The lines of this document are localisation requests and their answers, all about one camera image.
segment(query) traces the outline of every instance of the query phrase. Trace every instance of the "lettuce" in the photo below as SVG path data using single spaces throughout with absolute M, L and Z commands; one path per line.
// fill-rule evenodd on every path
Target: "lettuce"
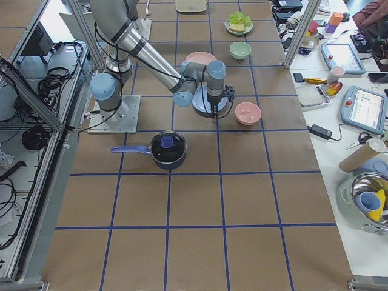
M 229 15 L 229 22 L 232 24 L 245 24 L 245 26 L 251 26 L 252 21 L 249 16 L 246 16 L 241 11 L 236 11 L 235 13 Z

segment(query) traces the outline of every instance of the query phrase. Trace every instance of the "bread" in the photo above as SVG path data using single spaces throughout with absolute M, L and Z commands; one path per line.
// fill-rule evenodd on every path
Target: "bread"
M 245 24 L 229 23 L 229 30 L 231 30 L 233 32 L 245 32 Z

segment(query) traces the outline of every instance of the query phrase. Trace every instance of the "blue framed tablet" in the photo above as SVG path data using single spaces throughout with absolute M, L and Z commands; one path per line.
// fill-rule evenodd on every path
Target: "blue framed tablet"
M 321 53 L 329 69 L 339 65 L 345 69 L 346 74 L 361 75 L 366 72 L 357 52 L 350 44 L 323 43 Z
M 344 123 L 377 135 L 383 134 L 388 98 L 375 92 L 352 86 L 345 94 L 341 118 Z

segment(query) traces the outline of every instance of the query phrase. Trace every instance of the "red clothing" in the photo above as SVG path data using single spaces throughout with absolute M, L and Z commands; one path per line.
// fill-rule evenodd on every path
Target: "red clothing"
M 388 15 L 388 0 L 375 0 L 353 16 L 357 27 L 363 29 Z

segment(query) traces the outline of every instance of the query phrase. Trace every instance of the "green bowl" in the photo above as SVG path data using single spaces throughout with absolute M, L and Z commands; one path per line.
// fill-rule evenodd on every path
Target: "green bowl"
M 246 59 L 252 48 L 246 42 L 238 41 L 231 44 L 229 50 L 234 59 Z

